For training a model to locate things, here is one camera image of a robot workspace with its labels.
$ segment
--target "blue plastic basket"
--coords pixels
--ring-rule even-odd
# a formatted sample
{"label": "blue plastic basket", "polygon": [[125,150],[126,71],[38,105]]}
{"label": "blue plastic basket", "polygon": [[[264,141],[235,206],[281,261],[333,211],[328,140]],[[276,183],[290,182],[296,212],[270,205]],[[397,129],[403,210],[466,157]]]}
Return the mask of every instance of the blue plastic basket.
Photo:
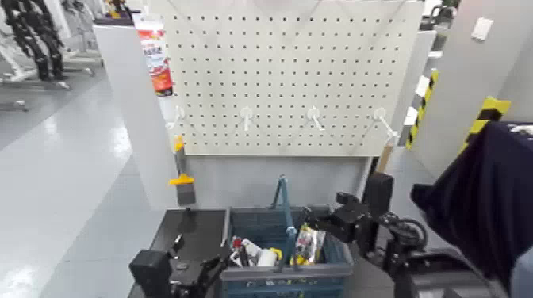
{"label": "blue plastic basket", "polygon": [[[275,208],[279,193],[283,208]],[[327,212],[328,208],[313,208]],[[270,208],[231,209],[227,216],[227,235],[248,238],[263,248],[283,250],[284,262],[278,267],[230,267],[221,275],[223,297],[226,298],[338,298],[352,273],[353,260],[345,243],[326,235],[323,255],[325,263],[311,266],[284,267],[294,252],[301,208],[291,208],[286,196],[286,179],[281,177],[274,203]]]}

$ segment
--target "yellow tag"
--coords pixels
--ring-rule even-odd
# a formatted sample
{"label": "yellow tag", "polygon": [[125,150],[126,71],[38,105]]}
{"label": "yellow tag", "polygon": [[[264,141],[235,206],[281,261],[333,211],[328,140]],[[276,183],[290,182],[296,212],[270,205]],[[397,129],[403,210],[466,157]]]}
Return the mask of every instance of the yellow tag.
{"label": "yellow tag", "polygon": [[194,182],[194,178],[187,176],[187,174],[181,174],[179,175],[178,179],[171,179],[168,182],[168,185],[184,185],[184,184],[192,184]]}

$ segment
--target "basket handle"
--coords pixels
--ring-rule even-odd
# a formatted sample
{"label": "basket handle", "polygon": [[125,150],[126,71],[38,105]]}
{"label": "basket handle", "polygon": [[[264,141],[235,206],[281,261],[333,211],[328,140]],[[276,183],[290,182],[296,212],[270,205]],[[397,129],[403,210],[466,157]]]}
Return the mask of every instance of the basket handle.
{"label": "basket handle", "polygon": [[283,266],[287,261],[289,261],[290,257],[293,257],[293,268],[294,271],[300,271],[301,268],[297,264],[296,259],[296,235],[297,230],[294,227],[293,222],[293,215],[290,212],[290,204],[289,204],[289,197],[287,196],[287,178],[285,175],[281,175],[278,179],[278,185],[276,186],[276,194],[274,195],[274,201],[272,202],[272,205],[270,206],[270,209],[275,209],[278,205],[278,198],[279,193],[282,193],[283,197],[283,212],[285,213],[285,222],[287,225],[287,241],[285,244],[285,249],[283,251],[283,259],[279,262],[278,268],[274,272],[279,273],[283,271]]}

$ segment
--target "snack package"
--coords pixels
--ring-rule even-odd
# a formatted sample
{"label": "snack package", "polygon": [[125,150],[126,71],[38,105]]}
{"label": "snack package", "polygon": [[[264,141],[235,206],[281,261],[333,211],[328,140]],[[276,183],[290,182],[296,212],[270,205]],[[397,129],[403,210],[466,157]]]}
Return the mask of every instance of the snack package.
{"label": "snack package", "polygon": [[320,257],[324,245],[325,231],[315,231],[304,223],[296,239],[296,261],[298,265],[312,265]]}

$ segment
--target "white pegboard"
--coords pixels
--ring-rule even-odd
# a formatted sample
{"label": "white pegboard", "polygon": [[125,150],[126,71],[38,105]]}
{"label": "white pegboard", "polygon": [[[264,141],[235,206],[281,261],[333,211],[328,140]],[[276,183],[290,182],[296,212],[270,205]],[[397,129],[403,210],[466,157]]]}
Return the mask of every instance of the white pegboard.
{"label": "white pegboard", "polygon": [[[422,2],[158,0],[188,155],[380,155]],[[307,113],[320,111],[320,131]],[[240,112],[253,112],[245,132]]]}

